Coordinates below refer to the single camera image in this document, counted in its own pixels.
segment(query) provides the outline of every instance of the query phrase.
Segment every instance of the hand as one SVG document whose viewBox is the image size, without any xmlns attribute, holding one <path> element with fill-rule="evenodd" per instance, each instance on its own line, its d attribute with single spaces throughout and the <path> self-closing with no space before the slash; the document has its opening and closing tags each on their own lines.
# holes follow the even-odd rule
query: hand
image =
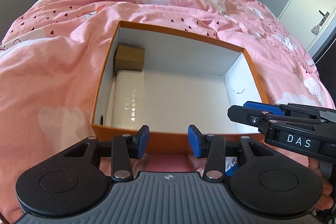
<svg viewBox="0 0 336 224">
<path fill-rule="evenodd" d="M 320 197 L 319 201 L 316 204 L 316 209 L 319 209 L 319 210 L 330 209 L 334 203 L 333 199 L 330 196 L 331 191 L 333 190 L 333 187 L 331 183 L 328 182 L 325 177 L 323 177 L 320 171 L 320 168 L 319 168 L 320 161 L 308 157 L 308 162 L 309 162 L 308 168 L 313 170 L 321 178 L 322 184 L 323 184 L 322 196 Z"/>
</svg>

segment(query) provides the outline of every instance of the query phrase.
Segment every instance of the gray gripper base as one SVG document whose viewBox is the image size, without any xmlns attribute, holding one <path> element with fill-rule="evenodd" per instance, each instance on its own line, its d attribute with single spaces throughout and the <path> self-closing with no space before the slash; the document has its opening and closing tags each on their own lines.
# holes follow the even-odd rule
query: gray gripper base
<svg viewBox="0 0 336 224">
<path fill-rule="evenodd" d="M 141 172 L 115 184 L 96 207 L 76 216 L 48 219 L 24 215 L 18 224 L 318 224 L 312 215 L 274 220 L 235 203 L 226 188 L 199 173 Z"/>
</svg>

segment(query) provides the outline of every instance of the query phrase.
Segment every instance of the pink bedsheet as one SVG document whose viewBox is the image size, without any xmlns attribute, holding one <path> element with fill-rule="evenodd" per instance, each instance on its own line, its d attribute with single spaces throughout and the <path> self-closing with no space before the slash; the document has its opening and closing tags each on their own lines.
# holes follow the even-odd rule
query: pink bedsheet
<svg viewBox="0 0 336 224">
<path fill-rule="evenodd" d="M 18 176 L 92 135 L 97 81 L 119 20 L 244 47 L 271 103 L 334 108 L 313 60 L 256 0 L 39 0 L 0 46 L 0 211 L 9 221 L 21 215 Z M 186 156 L 175 156 L 173 165 L 156 162 L 150 159 L 148 168 L 195 170 L 203 163 Z"/>
</svg>

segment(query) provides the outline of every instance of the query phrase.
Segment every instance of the open cardboard box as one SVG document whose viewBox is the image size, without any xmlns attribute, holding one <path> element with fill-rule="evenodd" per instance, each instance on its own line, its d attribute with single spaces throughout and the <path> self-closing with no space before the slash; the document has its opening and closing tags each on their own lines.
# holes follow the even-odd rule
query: open cardboard box
<svg viewBox="0 0 336 224">
<path fill-rule="evenodd" d="M 114 76 L 118 45 L 145 49 L 142 72 Z M 100 141 L 107 141 L 147 124 L 147 153 L 186 154 L 191 152 L 190 124 L 203 134 L 225 134 L 227 140 L 241 134 L 262 139 L 257 128 L 227 116 L 231 105 L 246 101 L 268 103 L 245 49 L 192 32 L 120 21 L 103 65 L 91 126 Z M 131 102 L 135 109 L 130 110 Z"/>
</svg>

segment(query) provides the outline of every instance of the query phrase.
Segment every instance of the metal rivet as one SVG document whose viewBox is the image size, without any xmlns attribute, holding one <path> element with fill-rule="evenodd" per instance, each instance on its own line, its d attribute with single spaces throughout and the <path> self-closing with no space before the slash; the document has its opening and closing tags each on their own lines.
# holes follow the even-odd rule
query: metal rivet
<svg viewBox="0 0 336 224">
<path fill-rule="evenodd" d="M 219 179 L 222 177 L 222 172 L 219 172 L 217 170 L 211 170 L 206 173 L 206 176 L 210 179 Z"/>
<path fill-rule="evenodd" d="M 126 179 L 128 178 L 131 174 L 127 170 L 119 170 L 114 172 L 113 174 L 117 179 Z"/>
</svg>

